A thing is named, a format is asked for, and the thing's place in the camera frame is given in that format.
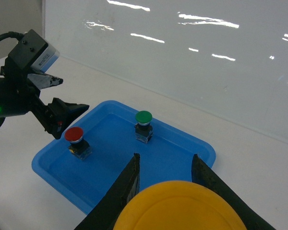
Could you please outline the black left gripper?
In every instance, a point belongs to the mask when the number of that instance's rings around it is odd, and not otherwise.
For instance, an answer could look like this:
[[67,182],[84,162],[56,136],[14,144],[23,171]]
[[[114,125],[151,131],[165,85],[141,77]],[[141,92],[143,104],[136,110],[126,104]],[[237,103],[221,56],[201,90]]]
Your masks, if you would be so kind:
[[49,74],[35,73],[32,64],[35,57],[19,63],[12,57],[5,59],[0,68],[0,118],[24,115],[29,111],[41,123],[46,132],[60,139],[68,126],[89,108],[86,104],[66,103],[53,98],[44,105],[40,90],[63,84],[63,79]]

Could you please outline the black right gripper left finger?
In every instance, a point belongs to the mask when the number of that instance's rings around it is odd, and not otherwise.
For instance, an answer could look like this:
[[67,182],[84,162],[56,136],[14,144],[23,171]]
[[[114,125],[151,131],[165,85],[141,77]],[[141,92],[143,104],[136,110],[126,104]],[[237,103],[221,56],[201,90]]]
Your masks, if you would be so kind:
[[112,230],[125,206],[140,190],[140,154],[135,153],[113,185],[77,230]]

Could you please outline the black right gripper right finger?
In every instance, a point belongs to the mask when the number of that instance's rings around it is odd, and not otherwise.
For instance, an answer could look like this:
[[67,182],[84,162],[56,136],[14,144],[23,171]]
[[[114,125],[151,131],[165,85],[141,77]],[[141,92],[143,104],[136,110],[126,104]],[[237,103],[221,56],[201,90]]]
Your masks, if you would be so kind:
[[222,197],[238,214],[248,230],[273,230],[274,227],[253,211],[209,166],[195,154],[191,166],[192,182]]

